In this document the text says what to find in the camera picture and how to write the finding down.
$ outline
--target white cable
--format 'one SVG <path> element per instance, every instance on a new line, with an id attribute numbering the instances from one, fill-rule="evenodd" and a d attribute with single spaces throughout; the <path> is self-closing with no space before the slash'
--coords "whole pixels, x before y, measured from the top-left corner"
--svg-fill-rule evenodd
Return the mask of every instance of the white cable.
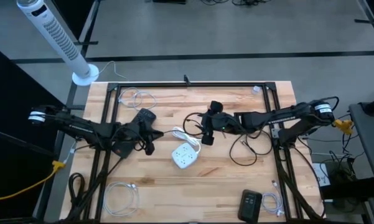
<path id="1" fill-rule="evenodd" d="M 130 199 L 129 203 L 127 203 L 122 208 L 120 208 L 118 210 L 111 210 L 109 208 L 109 206 L 108 206 L 106 198 L 107 198 L 108 194 L 110 193 L 110 191 L 112 190 L 112 188 L 115 187 L 115 186 L 117 186 L 117 185 L 125 186 L 128 189 L 128 191 L 129 191 L 131 199 Z M 134 202 L 134 198 L 136 198 L 136 206 L 130 212 L 124 213 L 125 210 L 129 209 L 132 206 L 132 204 Z M 104 209 L 106 210 L 106 212 L 108 212 L 112 216 L 125 217 L 125 216 L 128 216 L 128 215 L 131 215 L 139 207 L 139 193 L 138 193 L 138 188 L 134 184 L 127 184 L 127 183 L 124 183 L 124 182 L 112 182 L 112 183 L 108 184 L 108 186 L 106 186 L 105 194 L 104 194 L 104 203 L 103 204 L 104 204 Z"/>
<path id="2" fill-rule="evenodd" d="M 273 183 L 273 186 L 275 187 L 275 189 L 277 190 L 279 197 L 276 194 L 273 194 L 273 193 L 264 193 L 263 194 L 263 199 L 261 200 L 261 205 L 263 206 L 263 208 L 268 213 L 276 214 L 276 216 L 279 217 L 280 215 L 284 214 L 284 211 L 282 210 L 282 208 L 283 208 L 282 195 L 281 195 L 281 191 L 278 187 L 278 184 L 274 180 L 272 181 L 272 183 Z M 269 208 L 269 207 L 266 206 L 266 204 L 264 202 L 266 197 L 272 197 L 274 199 L 275 205 L 276 205 L 275 208 Z"/>
<path id="3" fill-rule="evenodd" d="M 122 99 L 122 96 L 124 93 L 126 93 L 127 91 L 129 90 L 136 90 L 135 94 L 132 95 L 132 97 L 130 98 L 127 98 L 127 99 Z M 139 111 L 139 109 L 137 108 L 137 106 L 139 106 L 142 102 L 143 102 L 143 96 L 142 94 L 147 94 L 148 96 L 152 97 L 152 99 L 154 99 L 154 104 L 146 109 L 151 109 L 153 107 L 156 106 L 156 98 L 155 96 L 153 96 L 152 94 L 150 94 L 148 91 L 140 91 L 139 89 L 137 89 L 136 87 L 130 87 L 130 88 L 127 88 L 125 89 L 124 91 L 122 91 L 119 95 L 119 98 L 118 98 L 118 102 L 122 103 L 123 105 L 127 106 L 127 107 L 130 107 L 130 108 L 134 108 L 136 110 Z M 140 96 L 140 102 L 138 104 L 136 104 L 136 98 L 137 96 Z M 127 103 L 125 103 L 125 101 L 128 101 L 128 100 L 132 100 L 133 102 L 133 105 L 129 106 Z"/>
<path id="4" fill-rule="evenodd" d="M 70 150 L 68 152 L 68 156 L 67 156 L 67 158 L 62 163 L 66 164 L 68 162 L 69 155 L 75 153 L 75 148 L 74 148 L 75 145 L 76 145 L 76 141 L 74 141 L 73 144 L 72 144 L 72 146 L 70 146 Z"/>
<path id="5" fill-rule="evenodd" d="M 116 71 L 116 62 L 114 62 L 114 61 L 110 61 L 110 62 L 108 62 L 108 63 L 104 66 L 104 68 L 103 68 L 100 72 L 98 72 L 97 75 L 99 75 L 99 74 L 101 74 L 102 72 L 104 72 L 105 69 L 107 68 L 107 66 L 108 66 L 110 63 L 113 63 L 113 71 L 115 72 L 115 74 L 116 74 L 117 76 L 122 77 L 122 78 L 124 78 L 125 80 L 129 81 L 129 79 L 128 79 L 127 77 L 124 77 L 124 76 L 120 75 L 120 74 Z"/>
<path id="6" fill-rule="evenodd" d="M 197 139 L 197 138 L 193 138 L 191 136 L 189 136 L 187 133 L 184 132 L 183 129 L 179 128 L 179 127 L 174 127 L 173 128 L 173 136 L 174 137 L 177 137 L 179 139 L 183 139 L 183 140 L 186 140 L 189 144 L 191 144 L 192 146 L 198 146 L 199 149 L 197 151 L 197 154 L 199 154 L 200 152 L 200 149 L 201 149 L 201 146 L 200 146 L 200 139 Z"/>

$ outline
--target yellow connector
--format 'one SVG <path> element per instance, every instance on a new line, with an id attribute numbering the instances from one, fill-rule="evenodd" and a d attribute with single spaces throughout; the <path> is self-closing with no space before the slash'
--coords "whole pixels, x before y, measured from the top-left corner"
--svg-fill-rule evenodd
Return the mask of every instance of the yellow connector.
<path id="1" fill-rule="evenodd" d="M 59 170 L 61 168 L 64 168 L 65 167 L 65 164 L 63 162 L 60 162 L 60 161 L 52 161 L 52 165 L 54 166 L 54 170 Z"/>
<path id="2" fill-rule="evenodd" d="M 337 119 L 334 121 L 334 126 L 343 131 L 344 134 L 353 134 L 353 129 L 351 128 L 352 125 L 353 121 L 351 120 L 341 121 Z"/>

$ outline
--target remote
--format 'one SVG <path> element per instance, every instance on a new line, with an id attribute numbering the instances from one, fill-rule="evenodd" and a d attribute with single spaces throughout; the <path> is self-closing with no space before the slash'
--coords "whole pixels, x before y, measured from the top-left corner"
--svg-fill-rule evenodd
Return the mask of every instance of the remote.
<path id="1" fill-rule="evenodd" d="M 141 108 L 140 111 L 138 111 L 138 114 L 133 118 L 131 121 L 133 122 L 138 122 L 140 120 L 146 121 L 148 124 L 152 125 L 156 119 L 156 115 L 149 110 L 145 108 Z"/>
<path id="2" fill-rule="evenodd" d="M 256 224 L 259 219 L 262 198 L 261 193 L 244 190 L 242 192 L 238 218 L 244 222 Z"/>

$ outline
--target white power strip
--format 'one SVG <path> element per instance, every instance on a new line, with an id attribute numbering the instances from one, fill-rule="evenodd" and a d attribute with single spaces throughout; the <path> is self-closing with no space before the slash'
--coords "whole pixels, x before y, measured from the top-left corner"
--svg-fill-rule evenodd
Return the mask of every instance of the white power strip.
<path id="1" fill-rule="evenodd" d="M 180 169 L 185 169 L 191 164 L 193 164 L 198 159 L 198 154 L 200 152 L 200 140 L 190 137 L 188 134 L 184 133 L 181 128 L 173 128 L 173 135 L 177 138 L 186 140 L 187 142 L 179 146 L 176 150 L 172 152 L 173 161 L 180 167 Z M 199 150 L 195 151 L 191 146 L 199 146 Z"/>
<path id="2" fill-rule="evenodd" d="M 172 152 L 172 158 L 180 169 L 185 169 L 197 160 L 198 153 L 186 142 Z"/>

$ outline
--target yellow cable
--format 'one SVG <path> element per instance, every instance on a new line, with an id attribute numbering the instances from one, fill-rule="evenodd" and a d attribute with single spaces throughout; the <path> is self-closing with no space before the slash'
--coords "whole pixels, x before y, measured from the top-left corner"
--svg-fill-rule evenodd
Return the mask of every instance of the yellow cable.
<path id="1" fill-rule="evenodd" d="M 50 179 L 59 169 L 65 167 L 65 164 L 62 163 L 62 162 L 59 162 L 59 161 L 53 161 L 52 165 L 54 167 L 53 167 L 52 173 L 48 177 L 42 179 L 41 181 L 39 181 L 38 183 L 36 183 L 36 184 L 34 184 L 34 185 L 30 186 L 30 187 L 27 187 L 27 188 L 25 188 L 23 190 L 18 191 L 17 193 L 14 193 L 14 194 L 8 195 L 8 196 L 4 196 L 4 197 L 0 197 L 0 200 L 5 200 L 5 199 L 9 199 L 9 198 L 15 197 L 15 196 L 17 196 L 17 195 L 19 195 L 21 193 L 24 193 L 27 190 L 30 190 L 30 189 L 32 189 L 32 188 L 34 188 L 34 187 L 36 187 L 36 186 L 44 183 L 45 181 L 47 181 L 48 179 Z"/>

